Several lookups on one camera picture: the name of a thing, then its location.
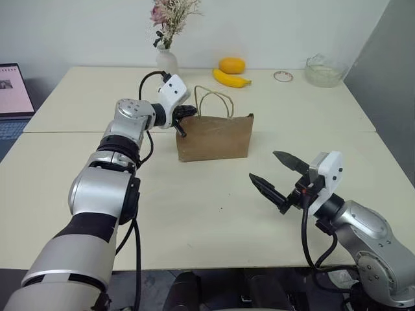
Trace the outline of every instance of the paper bag handle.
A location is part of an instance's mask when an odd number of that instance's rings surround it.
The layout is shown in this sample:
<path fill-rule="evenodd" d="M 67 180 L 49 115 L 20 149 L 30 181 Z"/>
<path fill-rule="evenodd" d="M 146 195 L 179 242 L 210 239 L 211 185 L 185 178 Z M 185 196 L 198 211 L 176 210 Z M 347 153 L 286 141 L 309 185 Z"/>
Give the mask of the paper bag handle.
<path fill-rule="evenodd" d="M 196 92 L 196 90 L 197 90 L 198 87 L 200 87 L 201 89 L 204 89 L 205 91 L 207 91 L 207 93 L 205 95 L 203 95 L 202 99 L 200 99 L 200 102 L 199 103 L 197 101 L 197 92 Z M 206 88 L 204 86 L 195 86 L 195 89 L 194 89 L 193 92 L 195 93 L 195 103 L 196 103 L 197 115 L 199 117 L 202 116 L 202 103 L 203 103 L 203 100 L 208 95 L 210 95 L 210 94 L 215 94 L 216 96 L 218 96 L 222 100 L 222 102 L 223 102 L 223 104 L 225 105 L 225 108 L 226 108 L 227 118 L 230 119 L 230 118 L 233 117 L 234 105 L 233 105 L 232 98 L 230 98 L 229 96 L 227 96 L 227 95 L 225 95 L 223 93 L 219 93 L 219 92 L 216 92 L 216 91 L 212 91 L 212 90 L 210 90 L 210 89 L 208 89 L 208 88 Z M 229 100 L 229 102 L 231 103 L 232 109 L 231 109 L 231 113 L 230 114 L 229 114 L 229 107 L 228 107 L 226 101 L 222 98 L 222 96 L 226 97 Z"/>

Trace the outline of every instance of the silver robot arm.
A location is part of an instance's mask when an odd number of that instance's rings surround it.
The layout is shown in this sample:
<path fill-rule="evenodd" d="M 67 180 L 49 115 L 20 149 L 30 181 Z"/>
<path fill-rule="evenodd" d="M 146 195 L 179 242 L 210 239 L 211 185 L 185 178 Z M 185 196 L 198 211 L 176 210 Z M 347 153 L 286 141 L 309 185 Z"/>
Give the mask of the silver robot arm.
<path fill-rule="evenodd" d="M 70 223 L 42 249 L 6 311 L 109 308 L 106 290 L 117 228 L 137 214 L 143 133 L 153 126 L 170 127 L 175 107 L 188 97 L 185 84 L 174 75 L 159 90 L 159 104 L 117 103 L 114 120 L 69 191 Z"/>
<path fill-rule="evenodd" d="M 343 204 L 331 220 L 338 241 L 359 269 L 364 291 L 381 305 L 415 305 L 415 256 L 396 240 L 377 212 L 354 202 Z"/>
<path fill-rule="evenodd" d="M 342 154 L 321 153 L 310 165 L 286 152 L 274 155 L 302 175 L 295 189 L 284 197 L 265 179 L 250 174 L 253 184 L 282 214 L 293 205 L 315 216 L 323 232 L 336 234 L 359 272 L 360 282 L 350 295 L 353 309 L 415 310 L 415 255 L 396 240 L 381 215 L 334 194 L 342 180 Z M 307 210 L 305 196 L 311 197 Z"/>

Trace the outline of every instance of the flower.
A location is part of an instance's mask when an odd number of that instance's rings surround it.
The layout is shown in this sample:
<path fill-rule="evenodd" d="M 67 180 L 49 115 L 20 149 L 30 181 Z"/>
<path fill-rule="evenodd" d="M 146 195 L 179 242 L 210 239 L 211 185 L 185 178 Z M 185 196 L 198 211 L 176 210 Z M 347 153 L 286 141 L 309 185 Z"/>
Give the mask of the flower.
<path fill-rule="evenodd" d="M 151 20 L 154 26 L 161 25 L 161 30 L 157 33 L 159 38 L 153 44 L 155 47 L 162 43 L 169 49 L 173 36 L 183 31 L 186 17 L 191 14 L 201 15 L 198 11 L 200 0 L 154 0 L 154 4 Z"/>
<path fill-rule="evenodd" d="M 163 10 L 159 5 L 154 5 L 151 11 L 151 20 L 154 22 L 154 26 L 160 25 L 166 22 L 166 18 L 163 14 Z"/>

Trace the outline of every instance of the black cable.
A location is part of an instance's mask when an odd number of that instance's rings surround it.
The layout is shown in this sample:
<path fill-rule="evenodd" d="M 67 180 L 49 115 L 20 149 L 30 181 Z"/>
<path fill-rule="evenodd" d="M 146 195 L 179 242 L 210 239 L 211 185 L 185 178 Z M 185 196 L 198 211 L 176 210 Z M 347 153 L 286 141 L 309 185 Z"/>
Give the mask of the black cable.
<path fill-rule="evenodd" d="M 319 259 L 317 259 L 316 261 L 316 267 L 319 268 L 321 266 L 321 264 L 323 263 L 323 261 L 325 261 L 327 259 L 328 256 L 330 256 L 330 254 L 335 250 L 336 246 L 337 246 L 337 242 L 338 242 L 338 238 L 336 233 L 333 233 L 333 242 L 331 243 L 331 246 L 329 247 L 329 249 L 320 256 Z"/>
<path fill-rule="evenodd" d="M 130 238 L 130 235 L 131 235 L 131 232 L 132 232 L 133 228 L 134 228 L 134 224 L 133 224 L 133 221 L 131 221 L 130 222 L 130 227 L 128 228 L 127 233 L 125 234 L 123 240 L 118 245 L 117 250 L 115 251 L 115 256 L 118 255 L 118 253 L 120 252 L 120 250 L 122 250 L 122 248 L 126 244 L 127 240 Z"/>
<path fill-rule="evenodd" d="M 148 141 L 150 141 L 150 152 L 148 153 L 147 157 L 145 157 L 144 159 L 142 159 L 140 161 L 141 164 L 143 164 L 148 159 L 150 159 L 150 157 L 153 155 L 153 152 L 154 152 L 154 142 L 153 142 L 153 138 L 151 137 L 151 134 L 150 134 L 149 131 L 146 131 L 146 132 L 147 132 L 147 136 L 148 136 Z"/>
<path fill-rule="evenodd" d="M 312 272 L 311 277 L 313 279 L 313 282 L 316 284 L 316 286 L 321 289 L 325 290 L 327 292 L 331 293 L 350 293 L 350 289 L 347 288 L 327 288 L 322 286 L 317 279 L 316 274 L 317 273 L 323 273 L 323 272 L 331 272 L 331 271 L 337 271 L 337 270 L 350 270 L 355 268 L 347 266 L 347 265 L 338 265 L 333 267 L 327 267 L 327 268 L 320 268 L 320 265 L 327 259 L 327 257 L 334 251 L 334 249 L 337 246 L 338 238 L 335 233 L 333 233 L 333 242 L 329 249 L 324 252 L 323 255 L 320 256 L 320 258 L 316 261 L 316 264 L 314 264 L 311 256 L 310 251 L 307 243 L 307 221 L 308 221 L 308 214 L 309 214 L 309 205 L 310 205 L 311 197 L 307 194 L 304 194 L 303 201 L 302 201 L 302 209 L 303 209 L 303 217 L 302 217 L 302 224 L 301 224 L 301 240 L 303 244 L 303 252 L 305 255 L 305 259 L 307 260 L 307 263 L 310 265 Z"/>
<path fill-rule="evenodd" d="M 168 74 L 165 71 L 152 71 L 151 73 L 145 75 L 144 78 L 141 80 L 140 85 L 139 85 L 139 88 L 138 88 L 138 99 L 139 100 L 142 99 L 143 86 L 144 86 L 145 81 L 148 78 L 150 78 L 151 76 L 155 76 L 155 75 L 161 75 L 161 76 L 163 76 L 163 78 L 168 77 Z M 154 141 L 153 141 L 153 139 L 151 137 L 150 132 L 149 131 L 146 131 L 146 133 L 147 133 L 147 136 L 148 136 L 148 140 L 150 141 L 150 152 L 148 153 L 147 157 L 145 157 L 143 160 L 140 161 L 140 165 L 142 165 L 148 159 L 150 159 L 151 155 L 154 152 Z M 118 245 L 117 250 L 115 251 L 115 255 L 118 255 L 118 253 L 120 252 L 120 250 L 122 250 L 122 248 L 126 244 L 127 240 L 130 238 L 130 235 L 131 235 L 131 232 L 132 232 L 133 228 L 134 228 L 134 224 L 131 221 L 130 227 L 128 228 L 128 231 L 127 231 L 126 235 L 124 236 L 123 240 Z"/>
<path fill-rule="evenodd" d="M 133 311 L 138 311 L 141 300 L 141 243 L 137 220 L 133 218 L 131 223 L 136 235 L 136 298 L 134 300 Z"/>
<path fill-rule="evenodd" d="M 144 86 L 145 81 L 148 78 L 150 78 L 151 76 L 155 76 L 155 75 L 161 75 L 163 78 L 166 78 L 168 74 L 165 71 L 153 71 L 153 72 L 145 75 L 144 78 L 140 82 L 140 87 L 138 88 L 138 99 L 139 100 L 142 99 L 143 86 Z M 150 134 L 149 131 L 146 131 L 146 132 L 147 132 L 148 140 L 150 141 L 150 152 L 148 153 L 147 157 L 145 157 L 143 160 L 140 161 L 141 164 L 143 164 L 148 159 L 150 159 L 150 157 L 151 157 L 151 155 L 153 154 L 153 151 L 154 151 L 154 143 L 153 143 L 153 139 L 151 137 L 151 134 Z"/>
<path fill-rule="evenodd" d="M 145 75 L 144 78 L 140 82 L 140 87 L 138 88 L 138 99 L 139 100 L 141 100 L 141 93 L 143 91 L 143 86 L 144 86 L 145 80 L 147 80 L 151 76 L 155 76 L 155 75 L 161 75 L 164 78 L 165 76 L 167 76 L 167 73 L 165 71 L 152 71 L 151 73 Z"/>

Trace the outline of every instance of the gray wall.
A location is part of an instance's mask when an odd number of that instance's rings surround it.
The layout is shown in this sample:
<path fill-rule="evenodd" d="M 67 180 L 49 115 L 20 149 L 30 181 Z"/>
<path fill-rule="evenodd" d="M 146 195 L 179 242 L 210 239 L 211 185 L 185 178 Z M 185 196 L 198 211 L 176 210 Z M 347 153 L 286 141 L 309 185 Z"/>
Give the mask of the gray wall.
<path fill-rule="evenodd" d="M 415 185 L 414 0 L 389 2 L 345 83 Z"/>

